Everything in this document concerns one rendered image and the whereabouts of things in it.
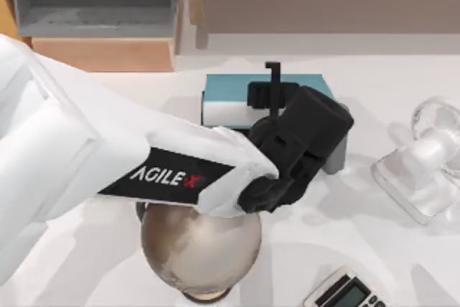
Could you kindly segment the teal book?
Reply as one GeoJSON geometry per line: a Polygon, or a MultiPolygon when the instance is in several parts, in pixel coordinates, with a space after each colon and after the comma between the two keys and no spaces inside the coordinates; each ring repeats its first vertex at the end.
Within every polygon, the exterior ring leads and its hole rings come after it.
{"type": "Polygon", "coordinates": [[[269,73],[208,74],[201,99],[201,125],[248,130],[270,110],[255,109],[247,104],[251,82],[270,82],[269,73]]]}

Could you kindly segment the beige globe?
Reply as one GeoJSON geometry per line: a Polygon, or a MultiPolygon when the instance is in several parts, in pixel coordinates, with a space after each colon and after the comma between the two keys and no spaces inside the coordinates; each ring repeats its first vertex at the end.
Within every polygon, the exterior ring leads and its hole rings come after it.
{"type": "Polygon", "coordinates": [[[198,305],[223,300],[259,255],[259,214],[221,218],[189,206],[146,202],[136,204],[136,213],[152,271],[198,305]]]}

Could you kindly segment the pale wooden drawer front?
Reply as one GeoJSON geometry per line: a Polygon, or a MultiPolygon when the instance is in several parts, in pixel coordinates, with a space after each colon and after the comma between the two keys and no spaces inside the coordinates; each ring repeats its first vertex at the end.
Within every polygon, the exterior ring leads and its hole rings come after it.
{"type": "Polygon", "coordinates": [[[173,72],[175,38],[34,37],[35,52],[88,72],[173,72]]]}

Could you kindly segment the grey calculator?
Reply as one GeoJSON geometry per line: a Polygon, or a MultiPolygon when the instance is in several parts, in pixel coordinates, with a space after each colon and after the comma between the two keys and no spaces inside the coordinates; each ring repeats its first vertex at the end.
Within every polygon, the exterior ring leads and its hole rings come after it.
{"type": "Polygon", "coordinates": [[[390,307],[389,300],[350,267],[341,266],[307,295],[301,307],[390,307]]]}

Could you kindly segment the wooden cupboard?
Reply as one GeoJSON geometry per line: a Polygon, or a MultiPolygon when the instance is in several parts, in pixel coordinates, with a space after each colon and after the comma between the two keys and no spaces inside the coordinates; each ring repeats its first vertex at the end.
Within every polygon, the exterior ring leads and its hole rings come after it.
{"type": "Polygon", "coordinates": [[[31,37],[22,37],[18,34],[14,0],[0,0],[0,34],[22,41],[32,47],[31,37]]]}

